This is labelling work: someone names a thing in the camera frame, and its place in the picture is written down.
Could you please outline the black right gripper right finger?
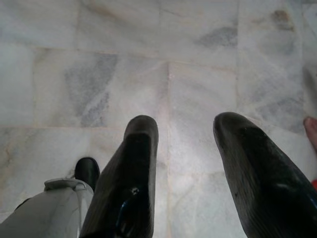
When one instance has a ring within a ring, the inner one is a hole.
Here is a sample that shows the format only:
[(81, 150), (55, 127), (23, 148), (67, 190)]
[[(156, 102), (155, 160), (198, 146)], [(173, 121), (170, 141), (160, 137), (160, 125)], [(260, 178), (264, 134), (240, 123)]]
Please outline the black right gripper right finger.
[(249, 238), (314, 238), (317, 191), (291, 159), (244, 116), (217, 115), (213, 134)]

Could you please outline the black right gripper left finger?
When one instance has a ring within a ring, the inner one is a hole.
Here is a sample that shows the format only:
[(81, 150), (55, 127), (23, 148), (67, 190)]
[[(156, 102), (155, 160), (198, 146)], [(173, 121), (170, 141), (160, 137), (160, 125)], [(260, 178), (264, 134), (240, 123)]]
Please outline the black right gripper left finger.
[(103, 169), (80, 237), (151, 238), (154, 233), (159, 132), (149, 116), (134, 117)]

